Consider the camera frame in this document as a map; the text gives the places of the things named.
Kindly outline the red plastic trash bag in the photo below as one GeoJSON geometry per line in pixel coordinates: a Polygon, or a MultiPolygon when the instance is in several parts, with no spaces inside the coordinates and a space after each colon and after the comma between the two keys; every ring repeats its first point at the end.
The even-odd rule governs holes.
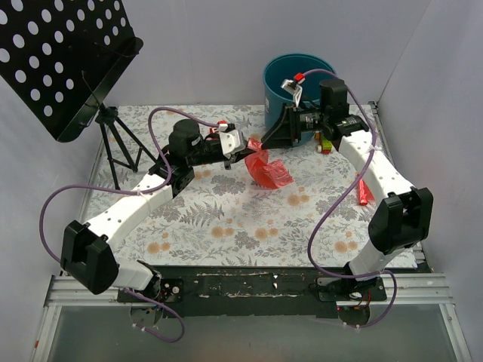
{"type": "Polygon", "coordinates": [[[245,166],[258,185],[266,189],[280,189],[294,181],[281,160],[269,162],[269,152],[262,149],[259,140],[249,138],[248,149],[254,153],[245,157],[245,166]]]}

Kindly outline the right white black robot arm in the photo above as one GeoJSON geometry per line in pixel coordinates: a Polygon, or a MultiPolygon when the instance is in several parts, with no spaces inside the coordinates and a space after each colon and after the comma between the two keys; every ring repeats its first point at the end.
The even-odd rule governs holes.
{"type": "Polygon", "coordinates": [[[368,292],[397,255],[427,238],[433,195],[427,188],[418,189],[406,180],[377,149],[375,129],[349,110],[349,89],[344,80],[321,81],[319,105],[300,109],[304,79],[304,75],[297,74],[281,83],[293,101],[284,104],[277,122],[261,143],[263,149],[281,149],[300,140],[303,133],[319,131],[357,170],[371,191],[377,209],[368,225],[369,240],[345,265],[343,274],[328,285],[334,292],[356,300],[368,292]]]}

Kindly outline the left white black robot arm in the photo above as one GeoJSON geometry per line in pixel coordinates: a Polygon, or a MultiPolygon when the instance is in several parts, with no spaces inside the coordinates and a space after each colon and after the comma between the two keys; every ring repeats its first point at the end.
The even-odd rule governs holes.
{"type": "Polygon", "coordinates": [[[174,124],[168,144],[130,195],[87,222],[64,231],[62,270],[94,295],[110,287],[128,288],[146,302],[158,298],[161,275],[142,260],[115,257],[121,242],[154,210],[175,199],[195,178],[194,168],[221,163],[226,169],[253,154],[234,124],[218,123],[207,136],[192,119],[174,124]]]}

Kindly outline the colourful toy block car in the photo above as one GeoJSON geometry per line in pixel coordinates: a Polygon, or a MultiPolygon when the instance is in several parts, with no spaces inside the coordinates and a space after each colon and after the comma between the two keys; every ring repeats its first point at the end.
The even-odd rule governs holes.
{"type": "Polygon", "coordinates": [[[332,152],[333,145],[322,132],[316,132],[314,135],[316,141],[316,151],[322,155],[329,155],[332,152]]]}

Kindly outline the floral patterned table mat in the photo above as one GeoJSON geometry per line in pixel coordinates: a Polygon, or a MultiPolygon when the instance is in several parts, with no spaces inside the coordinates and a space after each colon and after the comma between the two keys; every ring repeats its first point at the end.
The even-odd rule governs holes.
{"type": "Polygon", "coordinates": [[[151,265],[341,267],[368,241],[376,204],[358,204],[354,167],[316,141],[272,150],[293,182],[258,186],[243,162],[195,169],[194,180],[154,210],[120,244],[119,259],[151,265]]]}

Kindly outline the small rolled red bag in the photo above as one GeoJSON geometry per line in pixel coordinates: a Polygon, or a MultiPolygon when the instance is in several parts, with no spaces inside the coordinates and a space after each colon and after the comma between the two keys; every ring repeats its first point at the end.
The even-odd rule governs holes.
{"type": "Polygon", "coordinates": [[[357,196],[358,196],[358,204],[360,206],[367,206],[370,203],[375,202],[375,199],[371,190],[369,189],[367,183],[362,178],[358,181],[357,196]]]}

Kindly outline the black perforated music stand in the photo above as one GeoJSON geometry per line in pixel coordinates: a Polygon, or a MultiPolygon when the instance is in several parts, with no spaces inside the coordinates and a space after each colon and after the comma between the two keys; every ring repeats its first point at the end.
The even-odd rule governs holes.
{"type": "Polygon", "coordinates": [[[59,143],[76,140],[139,54],[120,1],[3,1],[1,76],[59,143]]]}

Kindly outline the aluminium frame rail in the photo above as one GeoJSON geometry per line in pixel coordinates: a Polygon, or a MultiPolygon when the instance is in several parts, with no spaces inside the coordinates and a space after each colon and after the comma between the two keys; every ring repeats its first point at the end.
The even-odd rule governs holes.
{"type": "MultiPolygon", "coordinates": [[[[358,116],[369,121],[365,113],[360,113],[358,116]]],[[[192,115],[183,114],[182,119],[192,119],[198,123],[199,127],[202,126],[202,121],[192,115]]],[[[132,191],[121,191],[121,198],[130,195],[132,191]]],[[[324,269],[321,266],[316,266],[313,279],[308,279],[306,274],[284,274],[264,271],[248,273],[245,269],[239,269],[229,274],[218,272],[212,275],[200,275],[194,281],[182,278],[180,295],[184,298],[208,296],[211,302],[228,302],[230,311],[244,311],[246,300],[262,297],[305,299],[309,296],[318,299],[322,303],[330,304],[351,300],[356,308],[368,309],[371,301],[385,302],[388,308],[393,307],[397,300],[398,292],[403,288],[401,278],[395,276],[388,269],[387,265],[381,271],[372,287],[350,294],[336,293],[328,285],[334,281],[336,276],[341,276],[343,272],[344,268],[337,273],[324,269]]],[[[117,288],[123,294],[152,303],[159,308],[165,308],[166,302],[174,297],[175,293],[168,287],[167,279],[161,273],[160,275],[162,277],[161,291],[156,299],[147,298],[141,293],[128,288],[110,288],[117,288]]]]}

